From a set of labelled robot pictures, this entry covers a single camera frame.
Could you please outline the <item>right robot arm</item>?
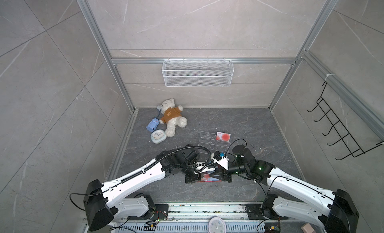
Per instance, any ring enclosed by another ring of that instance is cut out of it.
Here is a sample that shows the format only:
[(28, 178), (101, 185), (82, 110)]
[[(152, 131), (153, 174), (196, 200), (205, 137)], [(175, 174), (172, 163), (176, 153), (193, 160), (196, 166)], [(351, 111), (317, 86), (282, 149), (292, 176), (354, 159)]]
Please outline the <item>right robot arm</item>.
[(273, 164), (257, 160), (244, 145), (235, 146), (233, 153), (233, 163), (225, 153), (213, 154), (214, 162), (220, 167), (222, 181), (230, 182), (233, 175), (245, 174), (246, 179), (297, 198), (290, 201), (266, 192), (266, 198), (256, 211), (263, 218), (294, 218), (316, 225), (328, 233), (357, 231), (360, 215), (346, 191), (331, 191), (297, 179)]

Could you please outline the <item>pink white credit card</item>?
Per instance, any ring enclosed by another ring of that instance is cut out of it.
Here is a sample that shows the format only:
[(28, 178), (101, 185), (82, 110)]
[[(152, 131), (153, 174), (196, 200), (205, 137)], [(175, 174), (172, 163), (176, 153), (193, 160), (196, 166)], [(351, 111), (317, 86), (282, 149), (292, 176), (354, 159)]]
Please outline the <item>pink white credit card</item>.
[(231, 139), (231, 135), (228, 133), (217, 132), (216, 134), (217, 141), (229, 142), (230, 139)]

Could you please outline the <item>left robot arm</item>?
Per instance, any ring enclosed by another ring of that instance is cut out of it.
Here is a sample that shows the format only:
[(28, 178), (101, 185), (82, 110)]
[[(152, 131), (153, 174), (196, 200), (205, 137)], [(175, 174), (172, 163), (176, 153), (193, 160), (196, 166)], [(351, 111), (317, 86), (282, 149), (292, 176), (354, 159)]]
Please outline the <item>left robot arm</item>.
[(179, 172), (183, 173), (187, 180), (199, 181), (194, 167), (201, 151), (208, 155), (206, 162), (210, 162), (212, 153), (209, 149), (188, 144), (182, 148), (162, 151), (149, 163), (118, 179), (104, 183), (99, 180), (90, 182), (83, 200), (89, 231), (100, 230), (112, 222), (120, 212), (119, 202), (146, 185)]

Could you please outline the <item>clear acrylic card stand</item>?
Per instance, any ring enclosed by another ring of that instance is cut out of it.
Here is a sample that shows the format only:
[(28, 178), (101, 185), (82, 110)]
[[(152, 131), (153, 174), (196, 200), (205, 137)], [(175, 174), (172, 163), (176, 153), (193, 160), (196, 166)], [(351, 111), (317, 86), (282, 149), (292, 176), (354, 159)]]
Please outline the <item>clear acrylic card stand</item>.
[(225, 153), (230, 146), (230, 142), (216, 140), (217, 133), (201, 132), (199, 146), (209, 149), (212, 153), (219, 151)]

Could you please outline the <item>red leather card holder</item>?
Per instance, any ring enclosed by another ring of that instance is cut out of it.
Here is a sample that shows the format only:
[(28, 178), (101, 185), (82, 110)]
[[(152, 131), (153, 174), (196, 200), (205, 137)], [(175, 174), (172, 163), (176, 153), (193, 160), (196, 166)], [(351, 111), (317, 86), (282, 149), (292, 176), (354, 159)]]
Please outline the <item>red leather card holder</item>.
[(212, 182), (221, 182), (221, 176), (217, 173), (204, 173), (200, 174), (200, 180), (198, 183), (212, 183)]

